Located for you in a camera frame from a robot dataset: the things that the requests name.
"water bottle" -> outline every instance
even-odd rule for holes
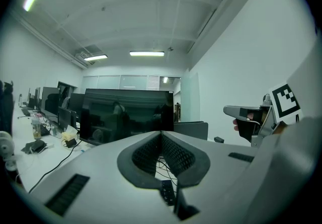
[[[18,106],[22,106],[22,94],[19,95]]]
[[[34,134],[35,139],[40,139],[41,138],[41,131],[40,131],[40,120],[38,117],[33,117],[31,119],[32,123],[32,132]]]

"cable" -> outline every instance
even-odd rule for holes
[[[48,147],[44,147],[38,154],[40,154],[43,150],[47,149]]]
[[[29,193],[31,193],[32,192],[32,190],[34,190],[35,189],[35,187],[40,183],[40,181],[46,176],[46,175],[48,175],[49,173],[51,173],[51,172],[53,172],[55,169],[57,169],[59,166],[60,166],[60,164],[62,164],[62,162],[64,161],[64,160],[66,160],[70,155],[71,155],[71,153],[72,153],[72,151],[74,150],[74,148],[71,150],[71,152],[70,152],[70,154],[65,158],[65,159],[63,159],[55,168],[53,168],[52,170],[50,170],[50,171],[48,171],[47,173],[45,173],[40,179],[39,179],[39,181],[36,183],[36,185],[34,185],[30,190],[29,190]]]
[[[48,122],[48,119],[45,118],[44,116],[42,116],[42,118],[43,118],[43,121],[46,120],[45,122],[41,123],[42,125],[44,125],[44,124],[46,124]]]
[[[167,169],[169,169],[170,170],[170,168],[166,165],[166,164],[164,164],[162,161],[160,161],[160,160],[157,160],[158,162],[159,162],[159,168],[160,168],[160,163],[162,163]],[[175,185],[175,186],[177,186],[176,185],[176,183],[173,181],[173,180],[178,180],[178,179],[176,179],[176,178],[172,178],[171,176],[170,176],[170,173],[169,173],[169,171],[166,169],[166,171],[167,171],[167,173],[168,173],[168,177],[170,178],[170,180],[172,181],[172,183]]]
[[[161,176],[164,176],[165,178],[170,178],[171,180],[172,180],[172,178],[171,177],[167,177],[167,176],[165,176],[165,175],[162,175],[160,172],[158,172],[158,171],[156,171],[157,173],[159,173]]]
[[[58,136],[54,136],[54,135],[52,135],[52,134],[49,134],[50,136],[53,136],[53,137],[56,137],[56,138],[58,138],[58,139],[61,139],[61,137],[58,137]]]

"doorway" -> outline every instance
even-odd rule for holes
[[[74,86],[70,86],[70,85],[67,85],[67,84],[64,84],[62,82],[58,82],[58,86],[59,88],[59,107],[62,106],[64,100],[67,98],[67,97],[70,97],[70,95],[73,93],[74,91]]]

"keyboard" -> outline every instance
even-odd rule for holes
[[[26,109],[22,109],[21,110],[22,111],[22,113],[25,115],[25,116],[30,116],[30,113],[29,113],[29,111],[28,110],[26,110]]]
[[[26,107],[21,107],[22,109],[26,109],[26,110],[34,110],[33,108],[30,108],[30,107],[28,107],[28,106],[26,106]]]
[[[50,134],[49,130],[43,125],[40,125],[40,133],[41,133],[41,136],[45,136],[45,135]]]

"white wall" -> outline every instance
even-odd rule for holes
[[[0,80],[14,82],[14,96],[27,98],[28,89],[57,87],[59,81],[79,87],[82,70],[38,40],[8,16],[0,31]]]
[[[173,82],[173,86],[174,86],[174,93],[178,93],[181,91],[181,79],[175,79],[175,81]]]
[[[259,106],[270,87],[296,70],[315,39],[314,21],[302,0],[248,0],[189,73],[199,75],[200,93],[191,89],[191,98],[200,95],[200,120],[209,123],[208,137],[249,146],[223,107]]]

